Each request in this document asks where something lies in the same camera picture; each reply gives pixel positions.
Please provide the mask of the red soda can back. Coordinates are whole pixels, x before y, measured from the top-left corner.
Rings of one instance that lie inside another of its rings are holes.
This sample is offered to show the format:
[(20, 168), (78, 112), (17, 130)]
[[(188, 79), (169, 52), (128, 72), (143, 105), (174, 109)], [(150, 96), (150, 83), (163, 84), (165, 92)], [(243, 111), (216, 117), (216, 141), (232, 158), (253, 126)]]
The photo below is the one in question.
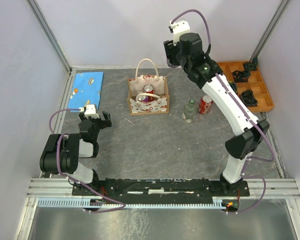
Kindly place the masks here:
[(154, 86), (152, 84), (144, 85), (143, 92), (148, 94), (154, 94), (155, 93)]

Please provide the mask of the red soda can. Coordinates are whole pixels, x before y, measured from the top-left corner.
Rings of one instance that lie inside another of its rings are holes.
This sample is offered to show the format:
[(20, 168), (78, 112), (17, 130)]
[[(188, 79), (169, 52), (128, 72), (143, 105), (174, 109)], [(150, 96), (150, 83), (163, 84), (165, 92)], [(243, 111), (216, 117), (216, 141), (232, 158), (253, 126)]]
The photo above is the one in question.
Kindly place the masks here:
[(207, 115), (213, 105), (213, 100), (209, 95), (204, 95), (200, 98), (197, 111), (202, 115)]
[(154, 86), (152, 84), (144, 85), (143, 92), (148, 94), (154, 94), (155, 93)]

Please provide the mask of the red soda can front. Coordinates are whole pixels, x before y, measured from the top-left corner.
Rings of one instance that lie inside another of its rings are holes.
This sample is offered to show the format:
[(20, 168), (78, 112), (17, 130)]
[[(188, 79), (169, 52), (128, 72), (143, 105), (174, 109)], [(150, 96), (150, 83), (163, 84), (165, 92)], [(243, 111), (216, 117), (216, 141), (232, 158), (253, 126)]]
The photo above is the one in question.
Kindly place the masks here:
[(209, 95), (204, 95), (200, 98), (197, 111), (202, 115), (207, 115), (213, 105), (213, 100)]

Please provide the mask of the patterned canvas tote bag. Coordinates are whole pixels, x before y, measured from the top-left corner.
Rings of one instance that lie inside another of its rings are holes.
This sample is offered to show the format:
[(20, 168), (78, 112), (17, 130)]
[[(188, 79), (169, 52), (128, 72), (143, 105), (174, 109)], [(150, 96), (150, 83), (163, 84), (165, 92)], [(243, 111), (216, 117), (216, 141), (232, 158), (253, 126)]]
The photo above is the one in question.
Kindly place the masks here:
[[(140, 66), (143, 62), (152, 64), (155, 74), (139, 74)], [(143, 87), (151, 84), (154, 87), (154, 94), (146, 93), (150, 96), (149, 102), (136, 101), (136, 96), (143, 92)], [(149, 58), (142, 59), (135, 70), (134, 78), (128, 80), (127, 104), (131, 116), (167, 114), (170, 111), (170, 95), (166, 76), (159, 74), (156, 64)]]

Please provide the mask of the clear glass beverage bottle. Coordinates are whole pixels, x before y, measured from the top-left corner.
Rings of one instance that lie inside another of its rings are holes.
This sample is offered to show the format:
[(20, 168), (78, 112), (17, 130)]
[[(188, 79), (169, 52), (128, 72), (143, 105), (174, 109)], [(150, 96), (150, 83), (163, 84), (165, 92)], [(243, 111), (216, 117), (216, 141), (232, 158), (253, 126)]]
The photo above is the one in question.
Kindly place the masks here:
[(190, 99), (182, 111), (182, 119), (191, 123), (196, 115), (197, 107), (194, 99)]

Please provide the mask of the purple soda can back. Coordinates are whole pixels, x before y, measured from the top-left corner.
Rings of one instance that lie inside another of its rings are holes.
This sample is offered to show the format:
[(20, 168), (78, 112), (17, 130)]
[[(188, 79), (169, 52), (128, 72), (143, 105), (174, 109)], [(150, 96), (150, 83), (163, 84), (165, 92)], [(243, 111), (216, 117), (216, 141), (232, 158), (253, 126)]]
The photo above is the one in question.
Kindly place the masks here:
[(174, 65), (174, 64), (170, 63), (169, 59), (166, 60), (166, 64), (169, 68), (172, 68), (172, 69), (175, 69), (178, 67), (178, 65)]

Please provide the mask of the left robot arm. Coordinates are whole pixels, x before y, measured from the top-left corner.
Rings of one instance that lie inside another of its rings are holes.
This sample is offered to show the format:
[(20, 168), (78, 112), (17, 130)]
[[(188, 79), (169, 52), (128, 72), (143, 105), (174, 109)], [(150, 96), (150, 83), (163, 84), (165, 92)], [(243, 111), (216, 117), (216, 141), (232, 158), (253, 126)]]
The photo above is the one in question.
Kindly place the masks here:
[(79, 114), (79, 132), (60, 138), (60, 134), (50, 134), (40, 157), (40, 170), (46, 174), (59, 173), (83, 183), (89, 195), (96, 195), (101, 189), (95, 170), (79, 163), (79, 159), (96, 158), (99, 152), (100, 130), (112, 126), (111, 115), (104, 111), (104, 119)]

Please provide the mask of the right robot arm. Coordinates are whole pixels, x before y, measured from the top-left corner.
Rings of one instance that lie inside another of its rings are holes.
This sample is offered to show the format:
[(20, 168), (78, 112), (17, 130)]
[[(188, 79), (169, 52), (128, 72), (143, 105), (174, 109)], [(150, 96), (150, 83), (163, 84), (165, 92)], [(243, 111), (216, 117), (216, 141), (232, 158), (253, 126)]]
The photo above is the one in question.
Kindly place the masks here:
[(202, 89), (219, 107), (228, 120), (234, 137), (225, 142), (229, 154), (226, 167), (210, 190), (232, 195), (242, 184), (247, 161), (262, 142), (268, 142), (267, 120), (259, 120), (243, 104), (227, 81), (220, 66), (203, 51), (202, 39), (197, 33), (184, 33), (177, 42), (163, 43), (167, 63), (180, 66), (188, 79)]

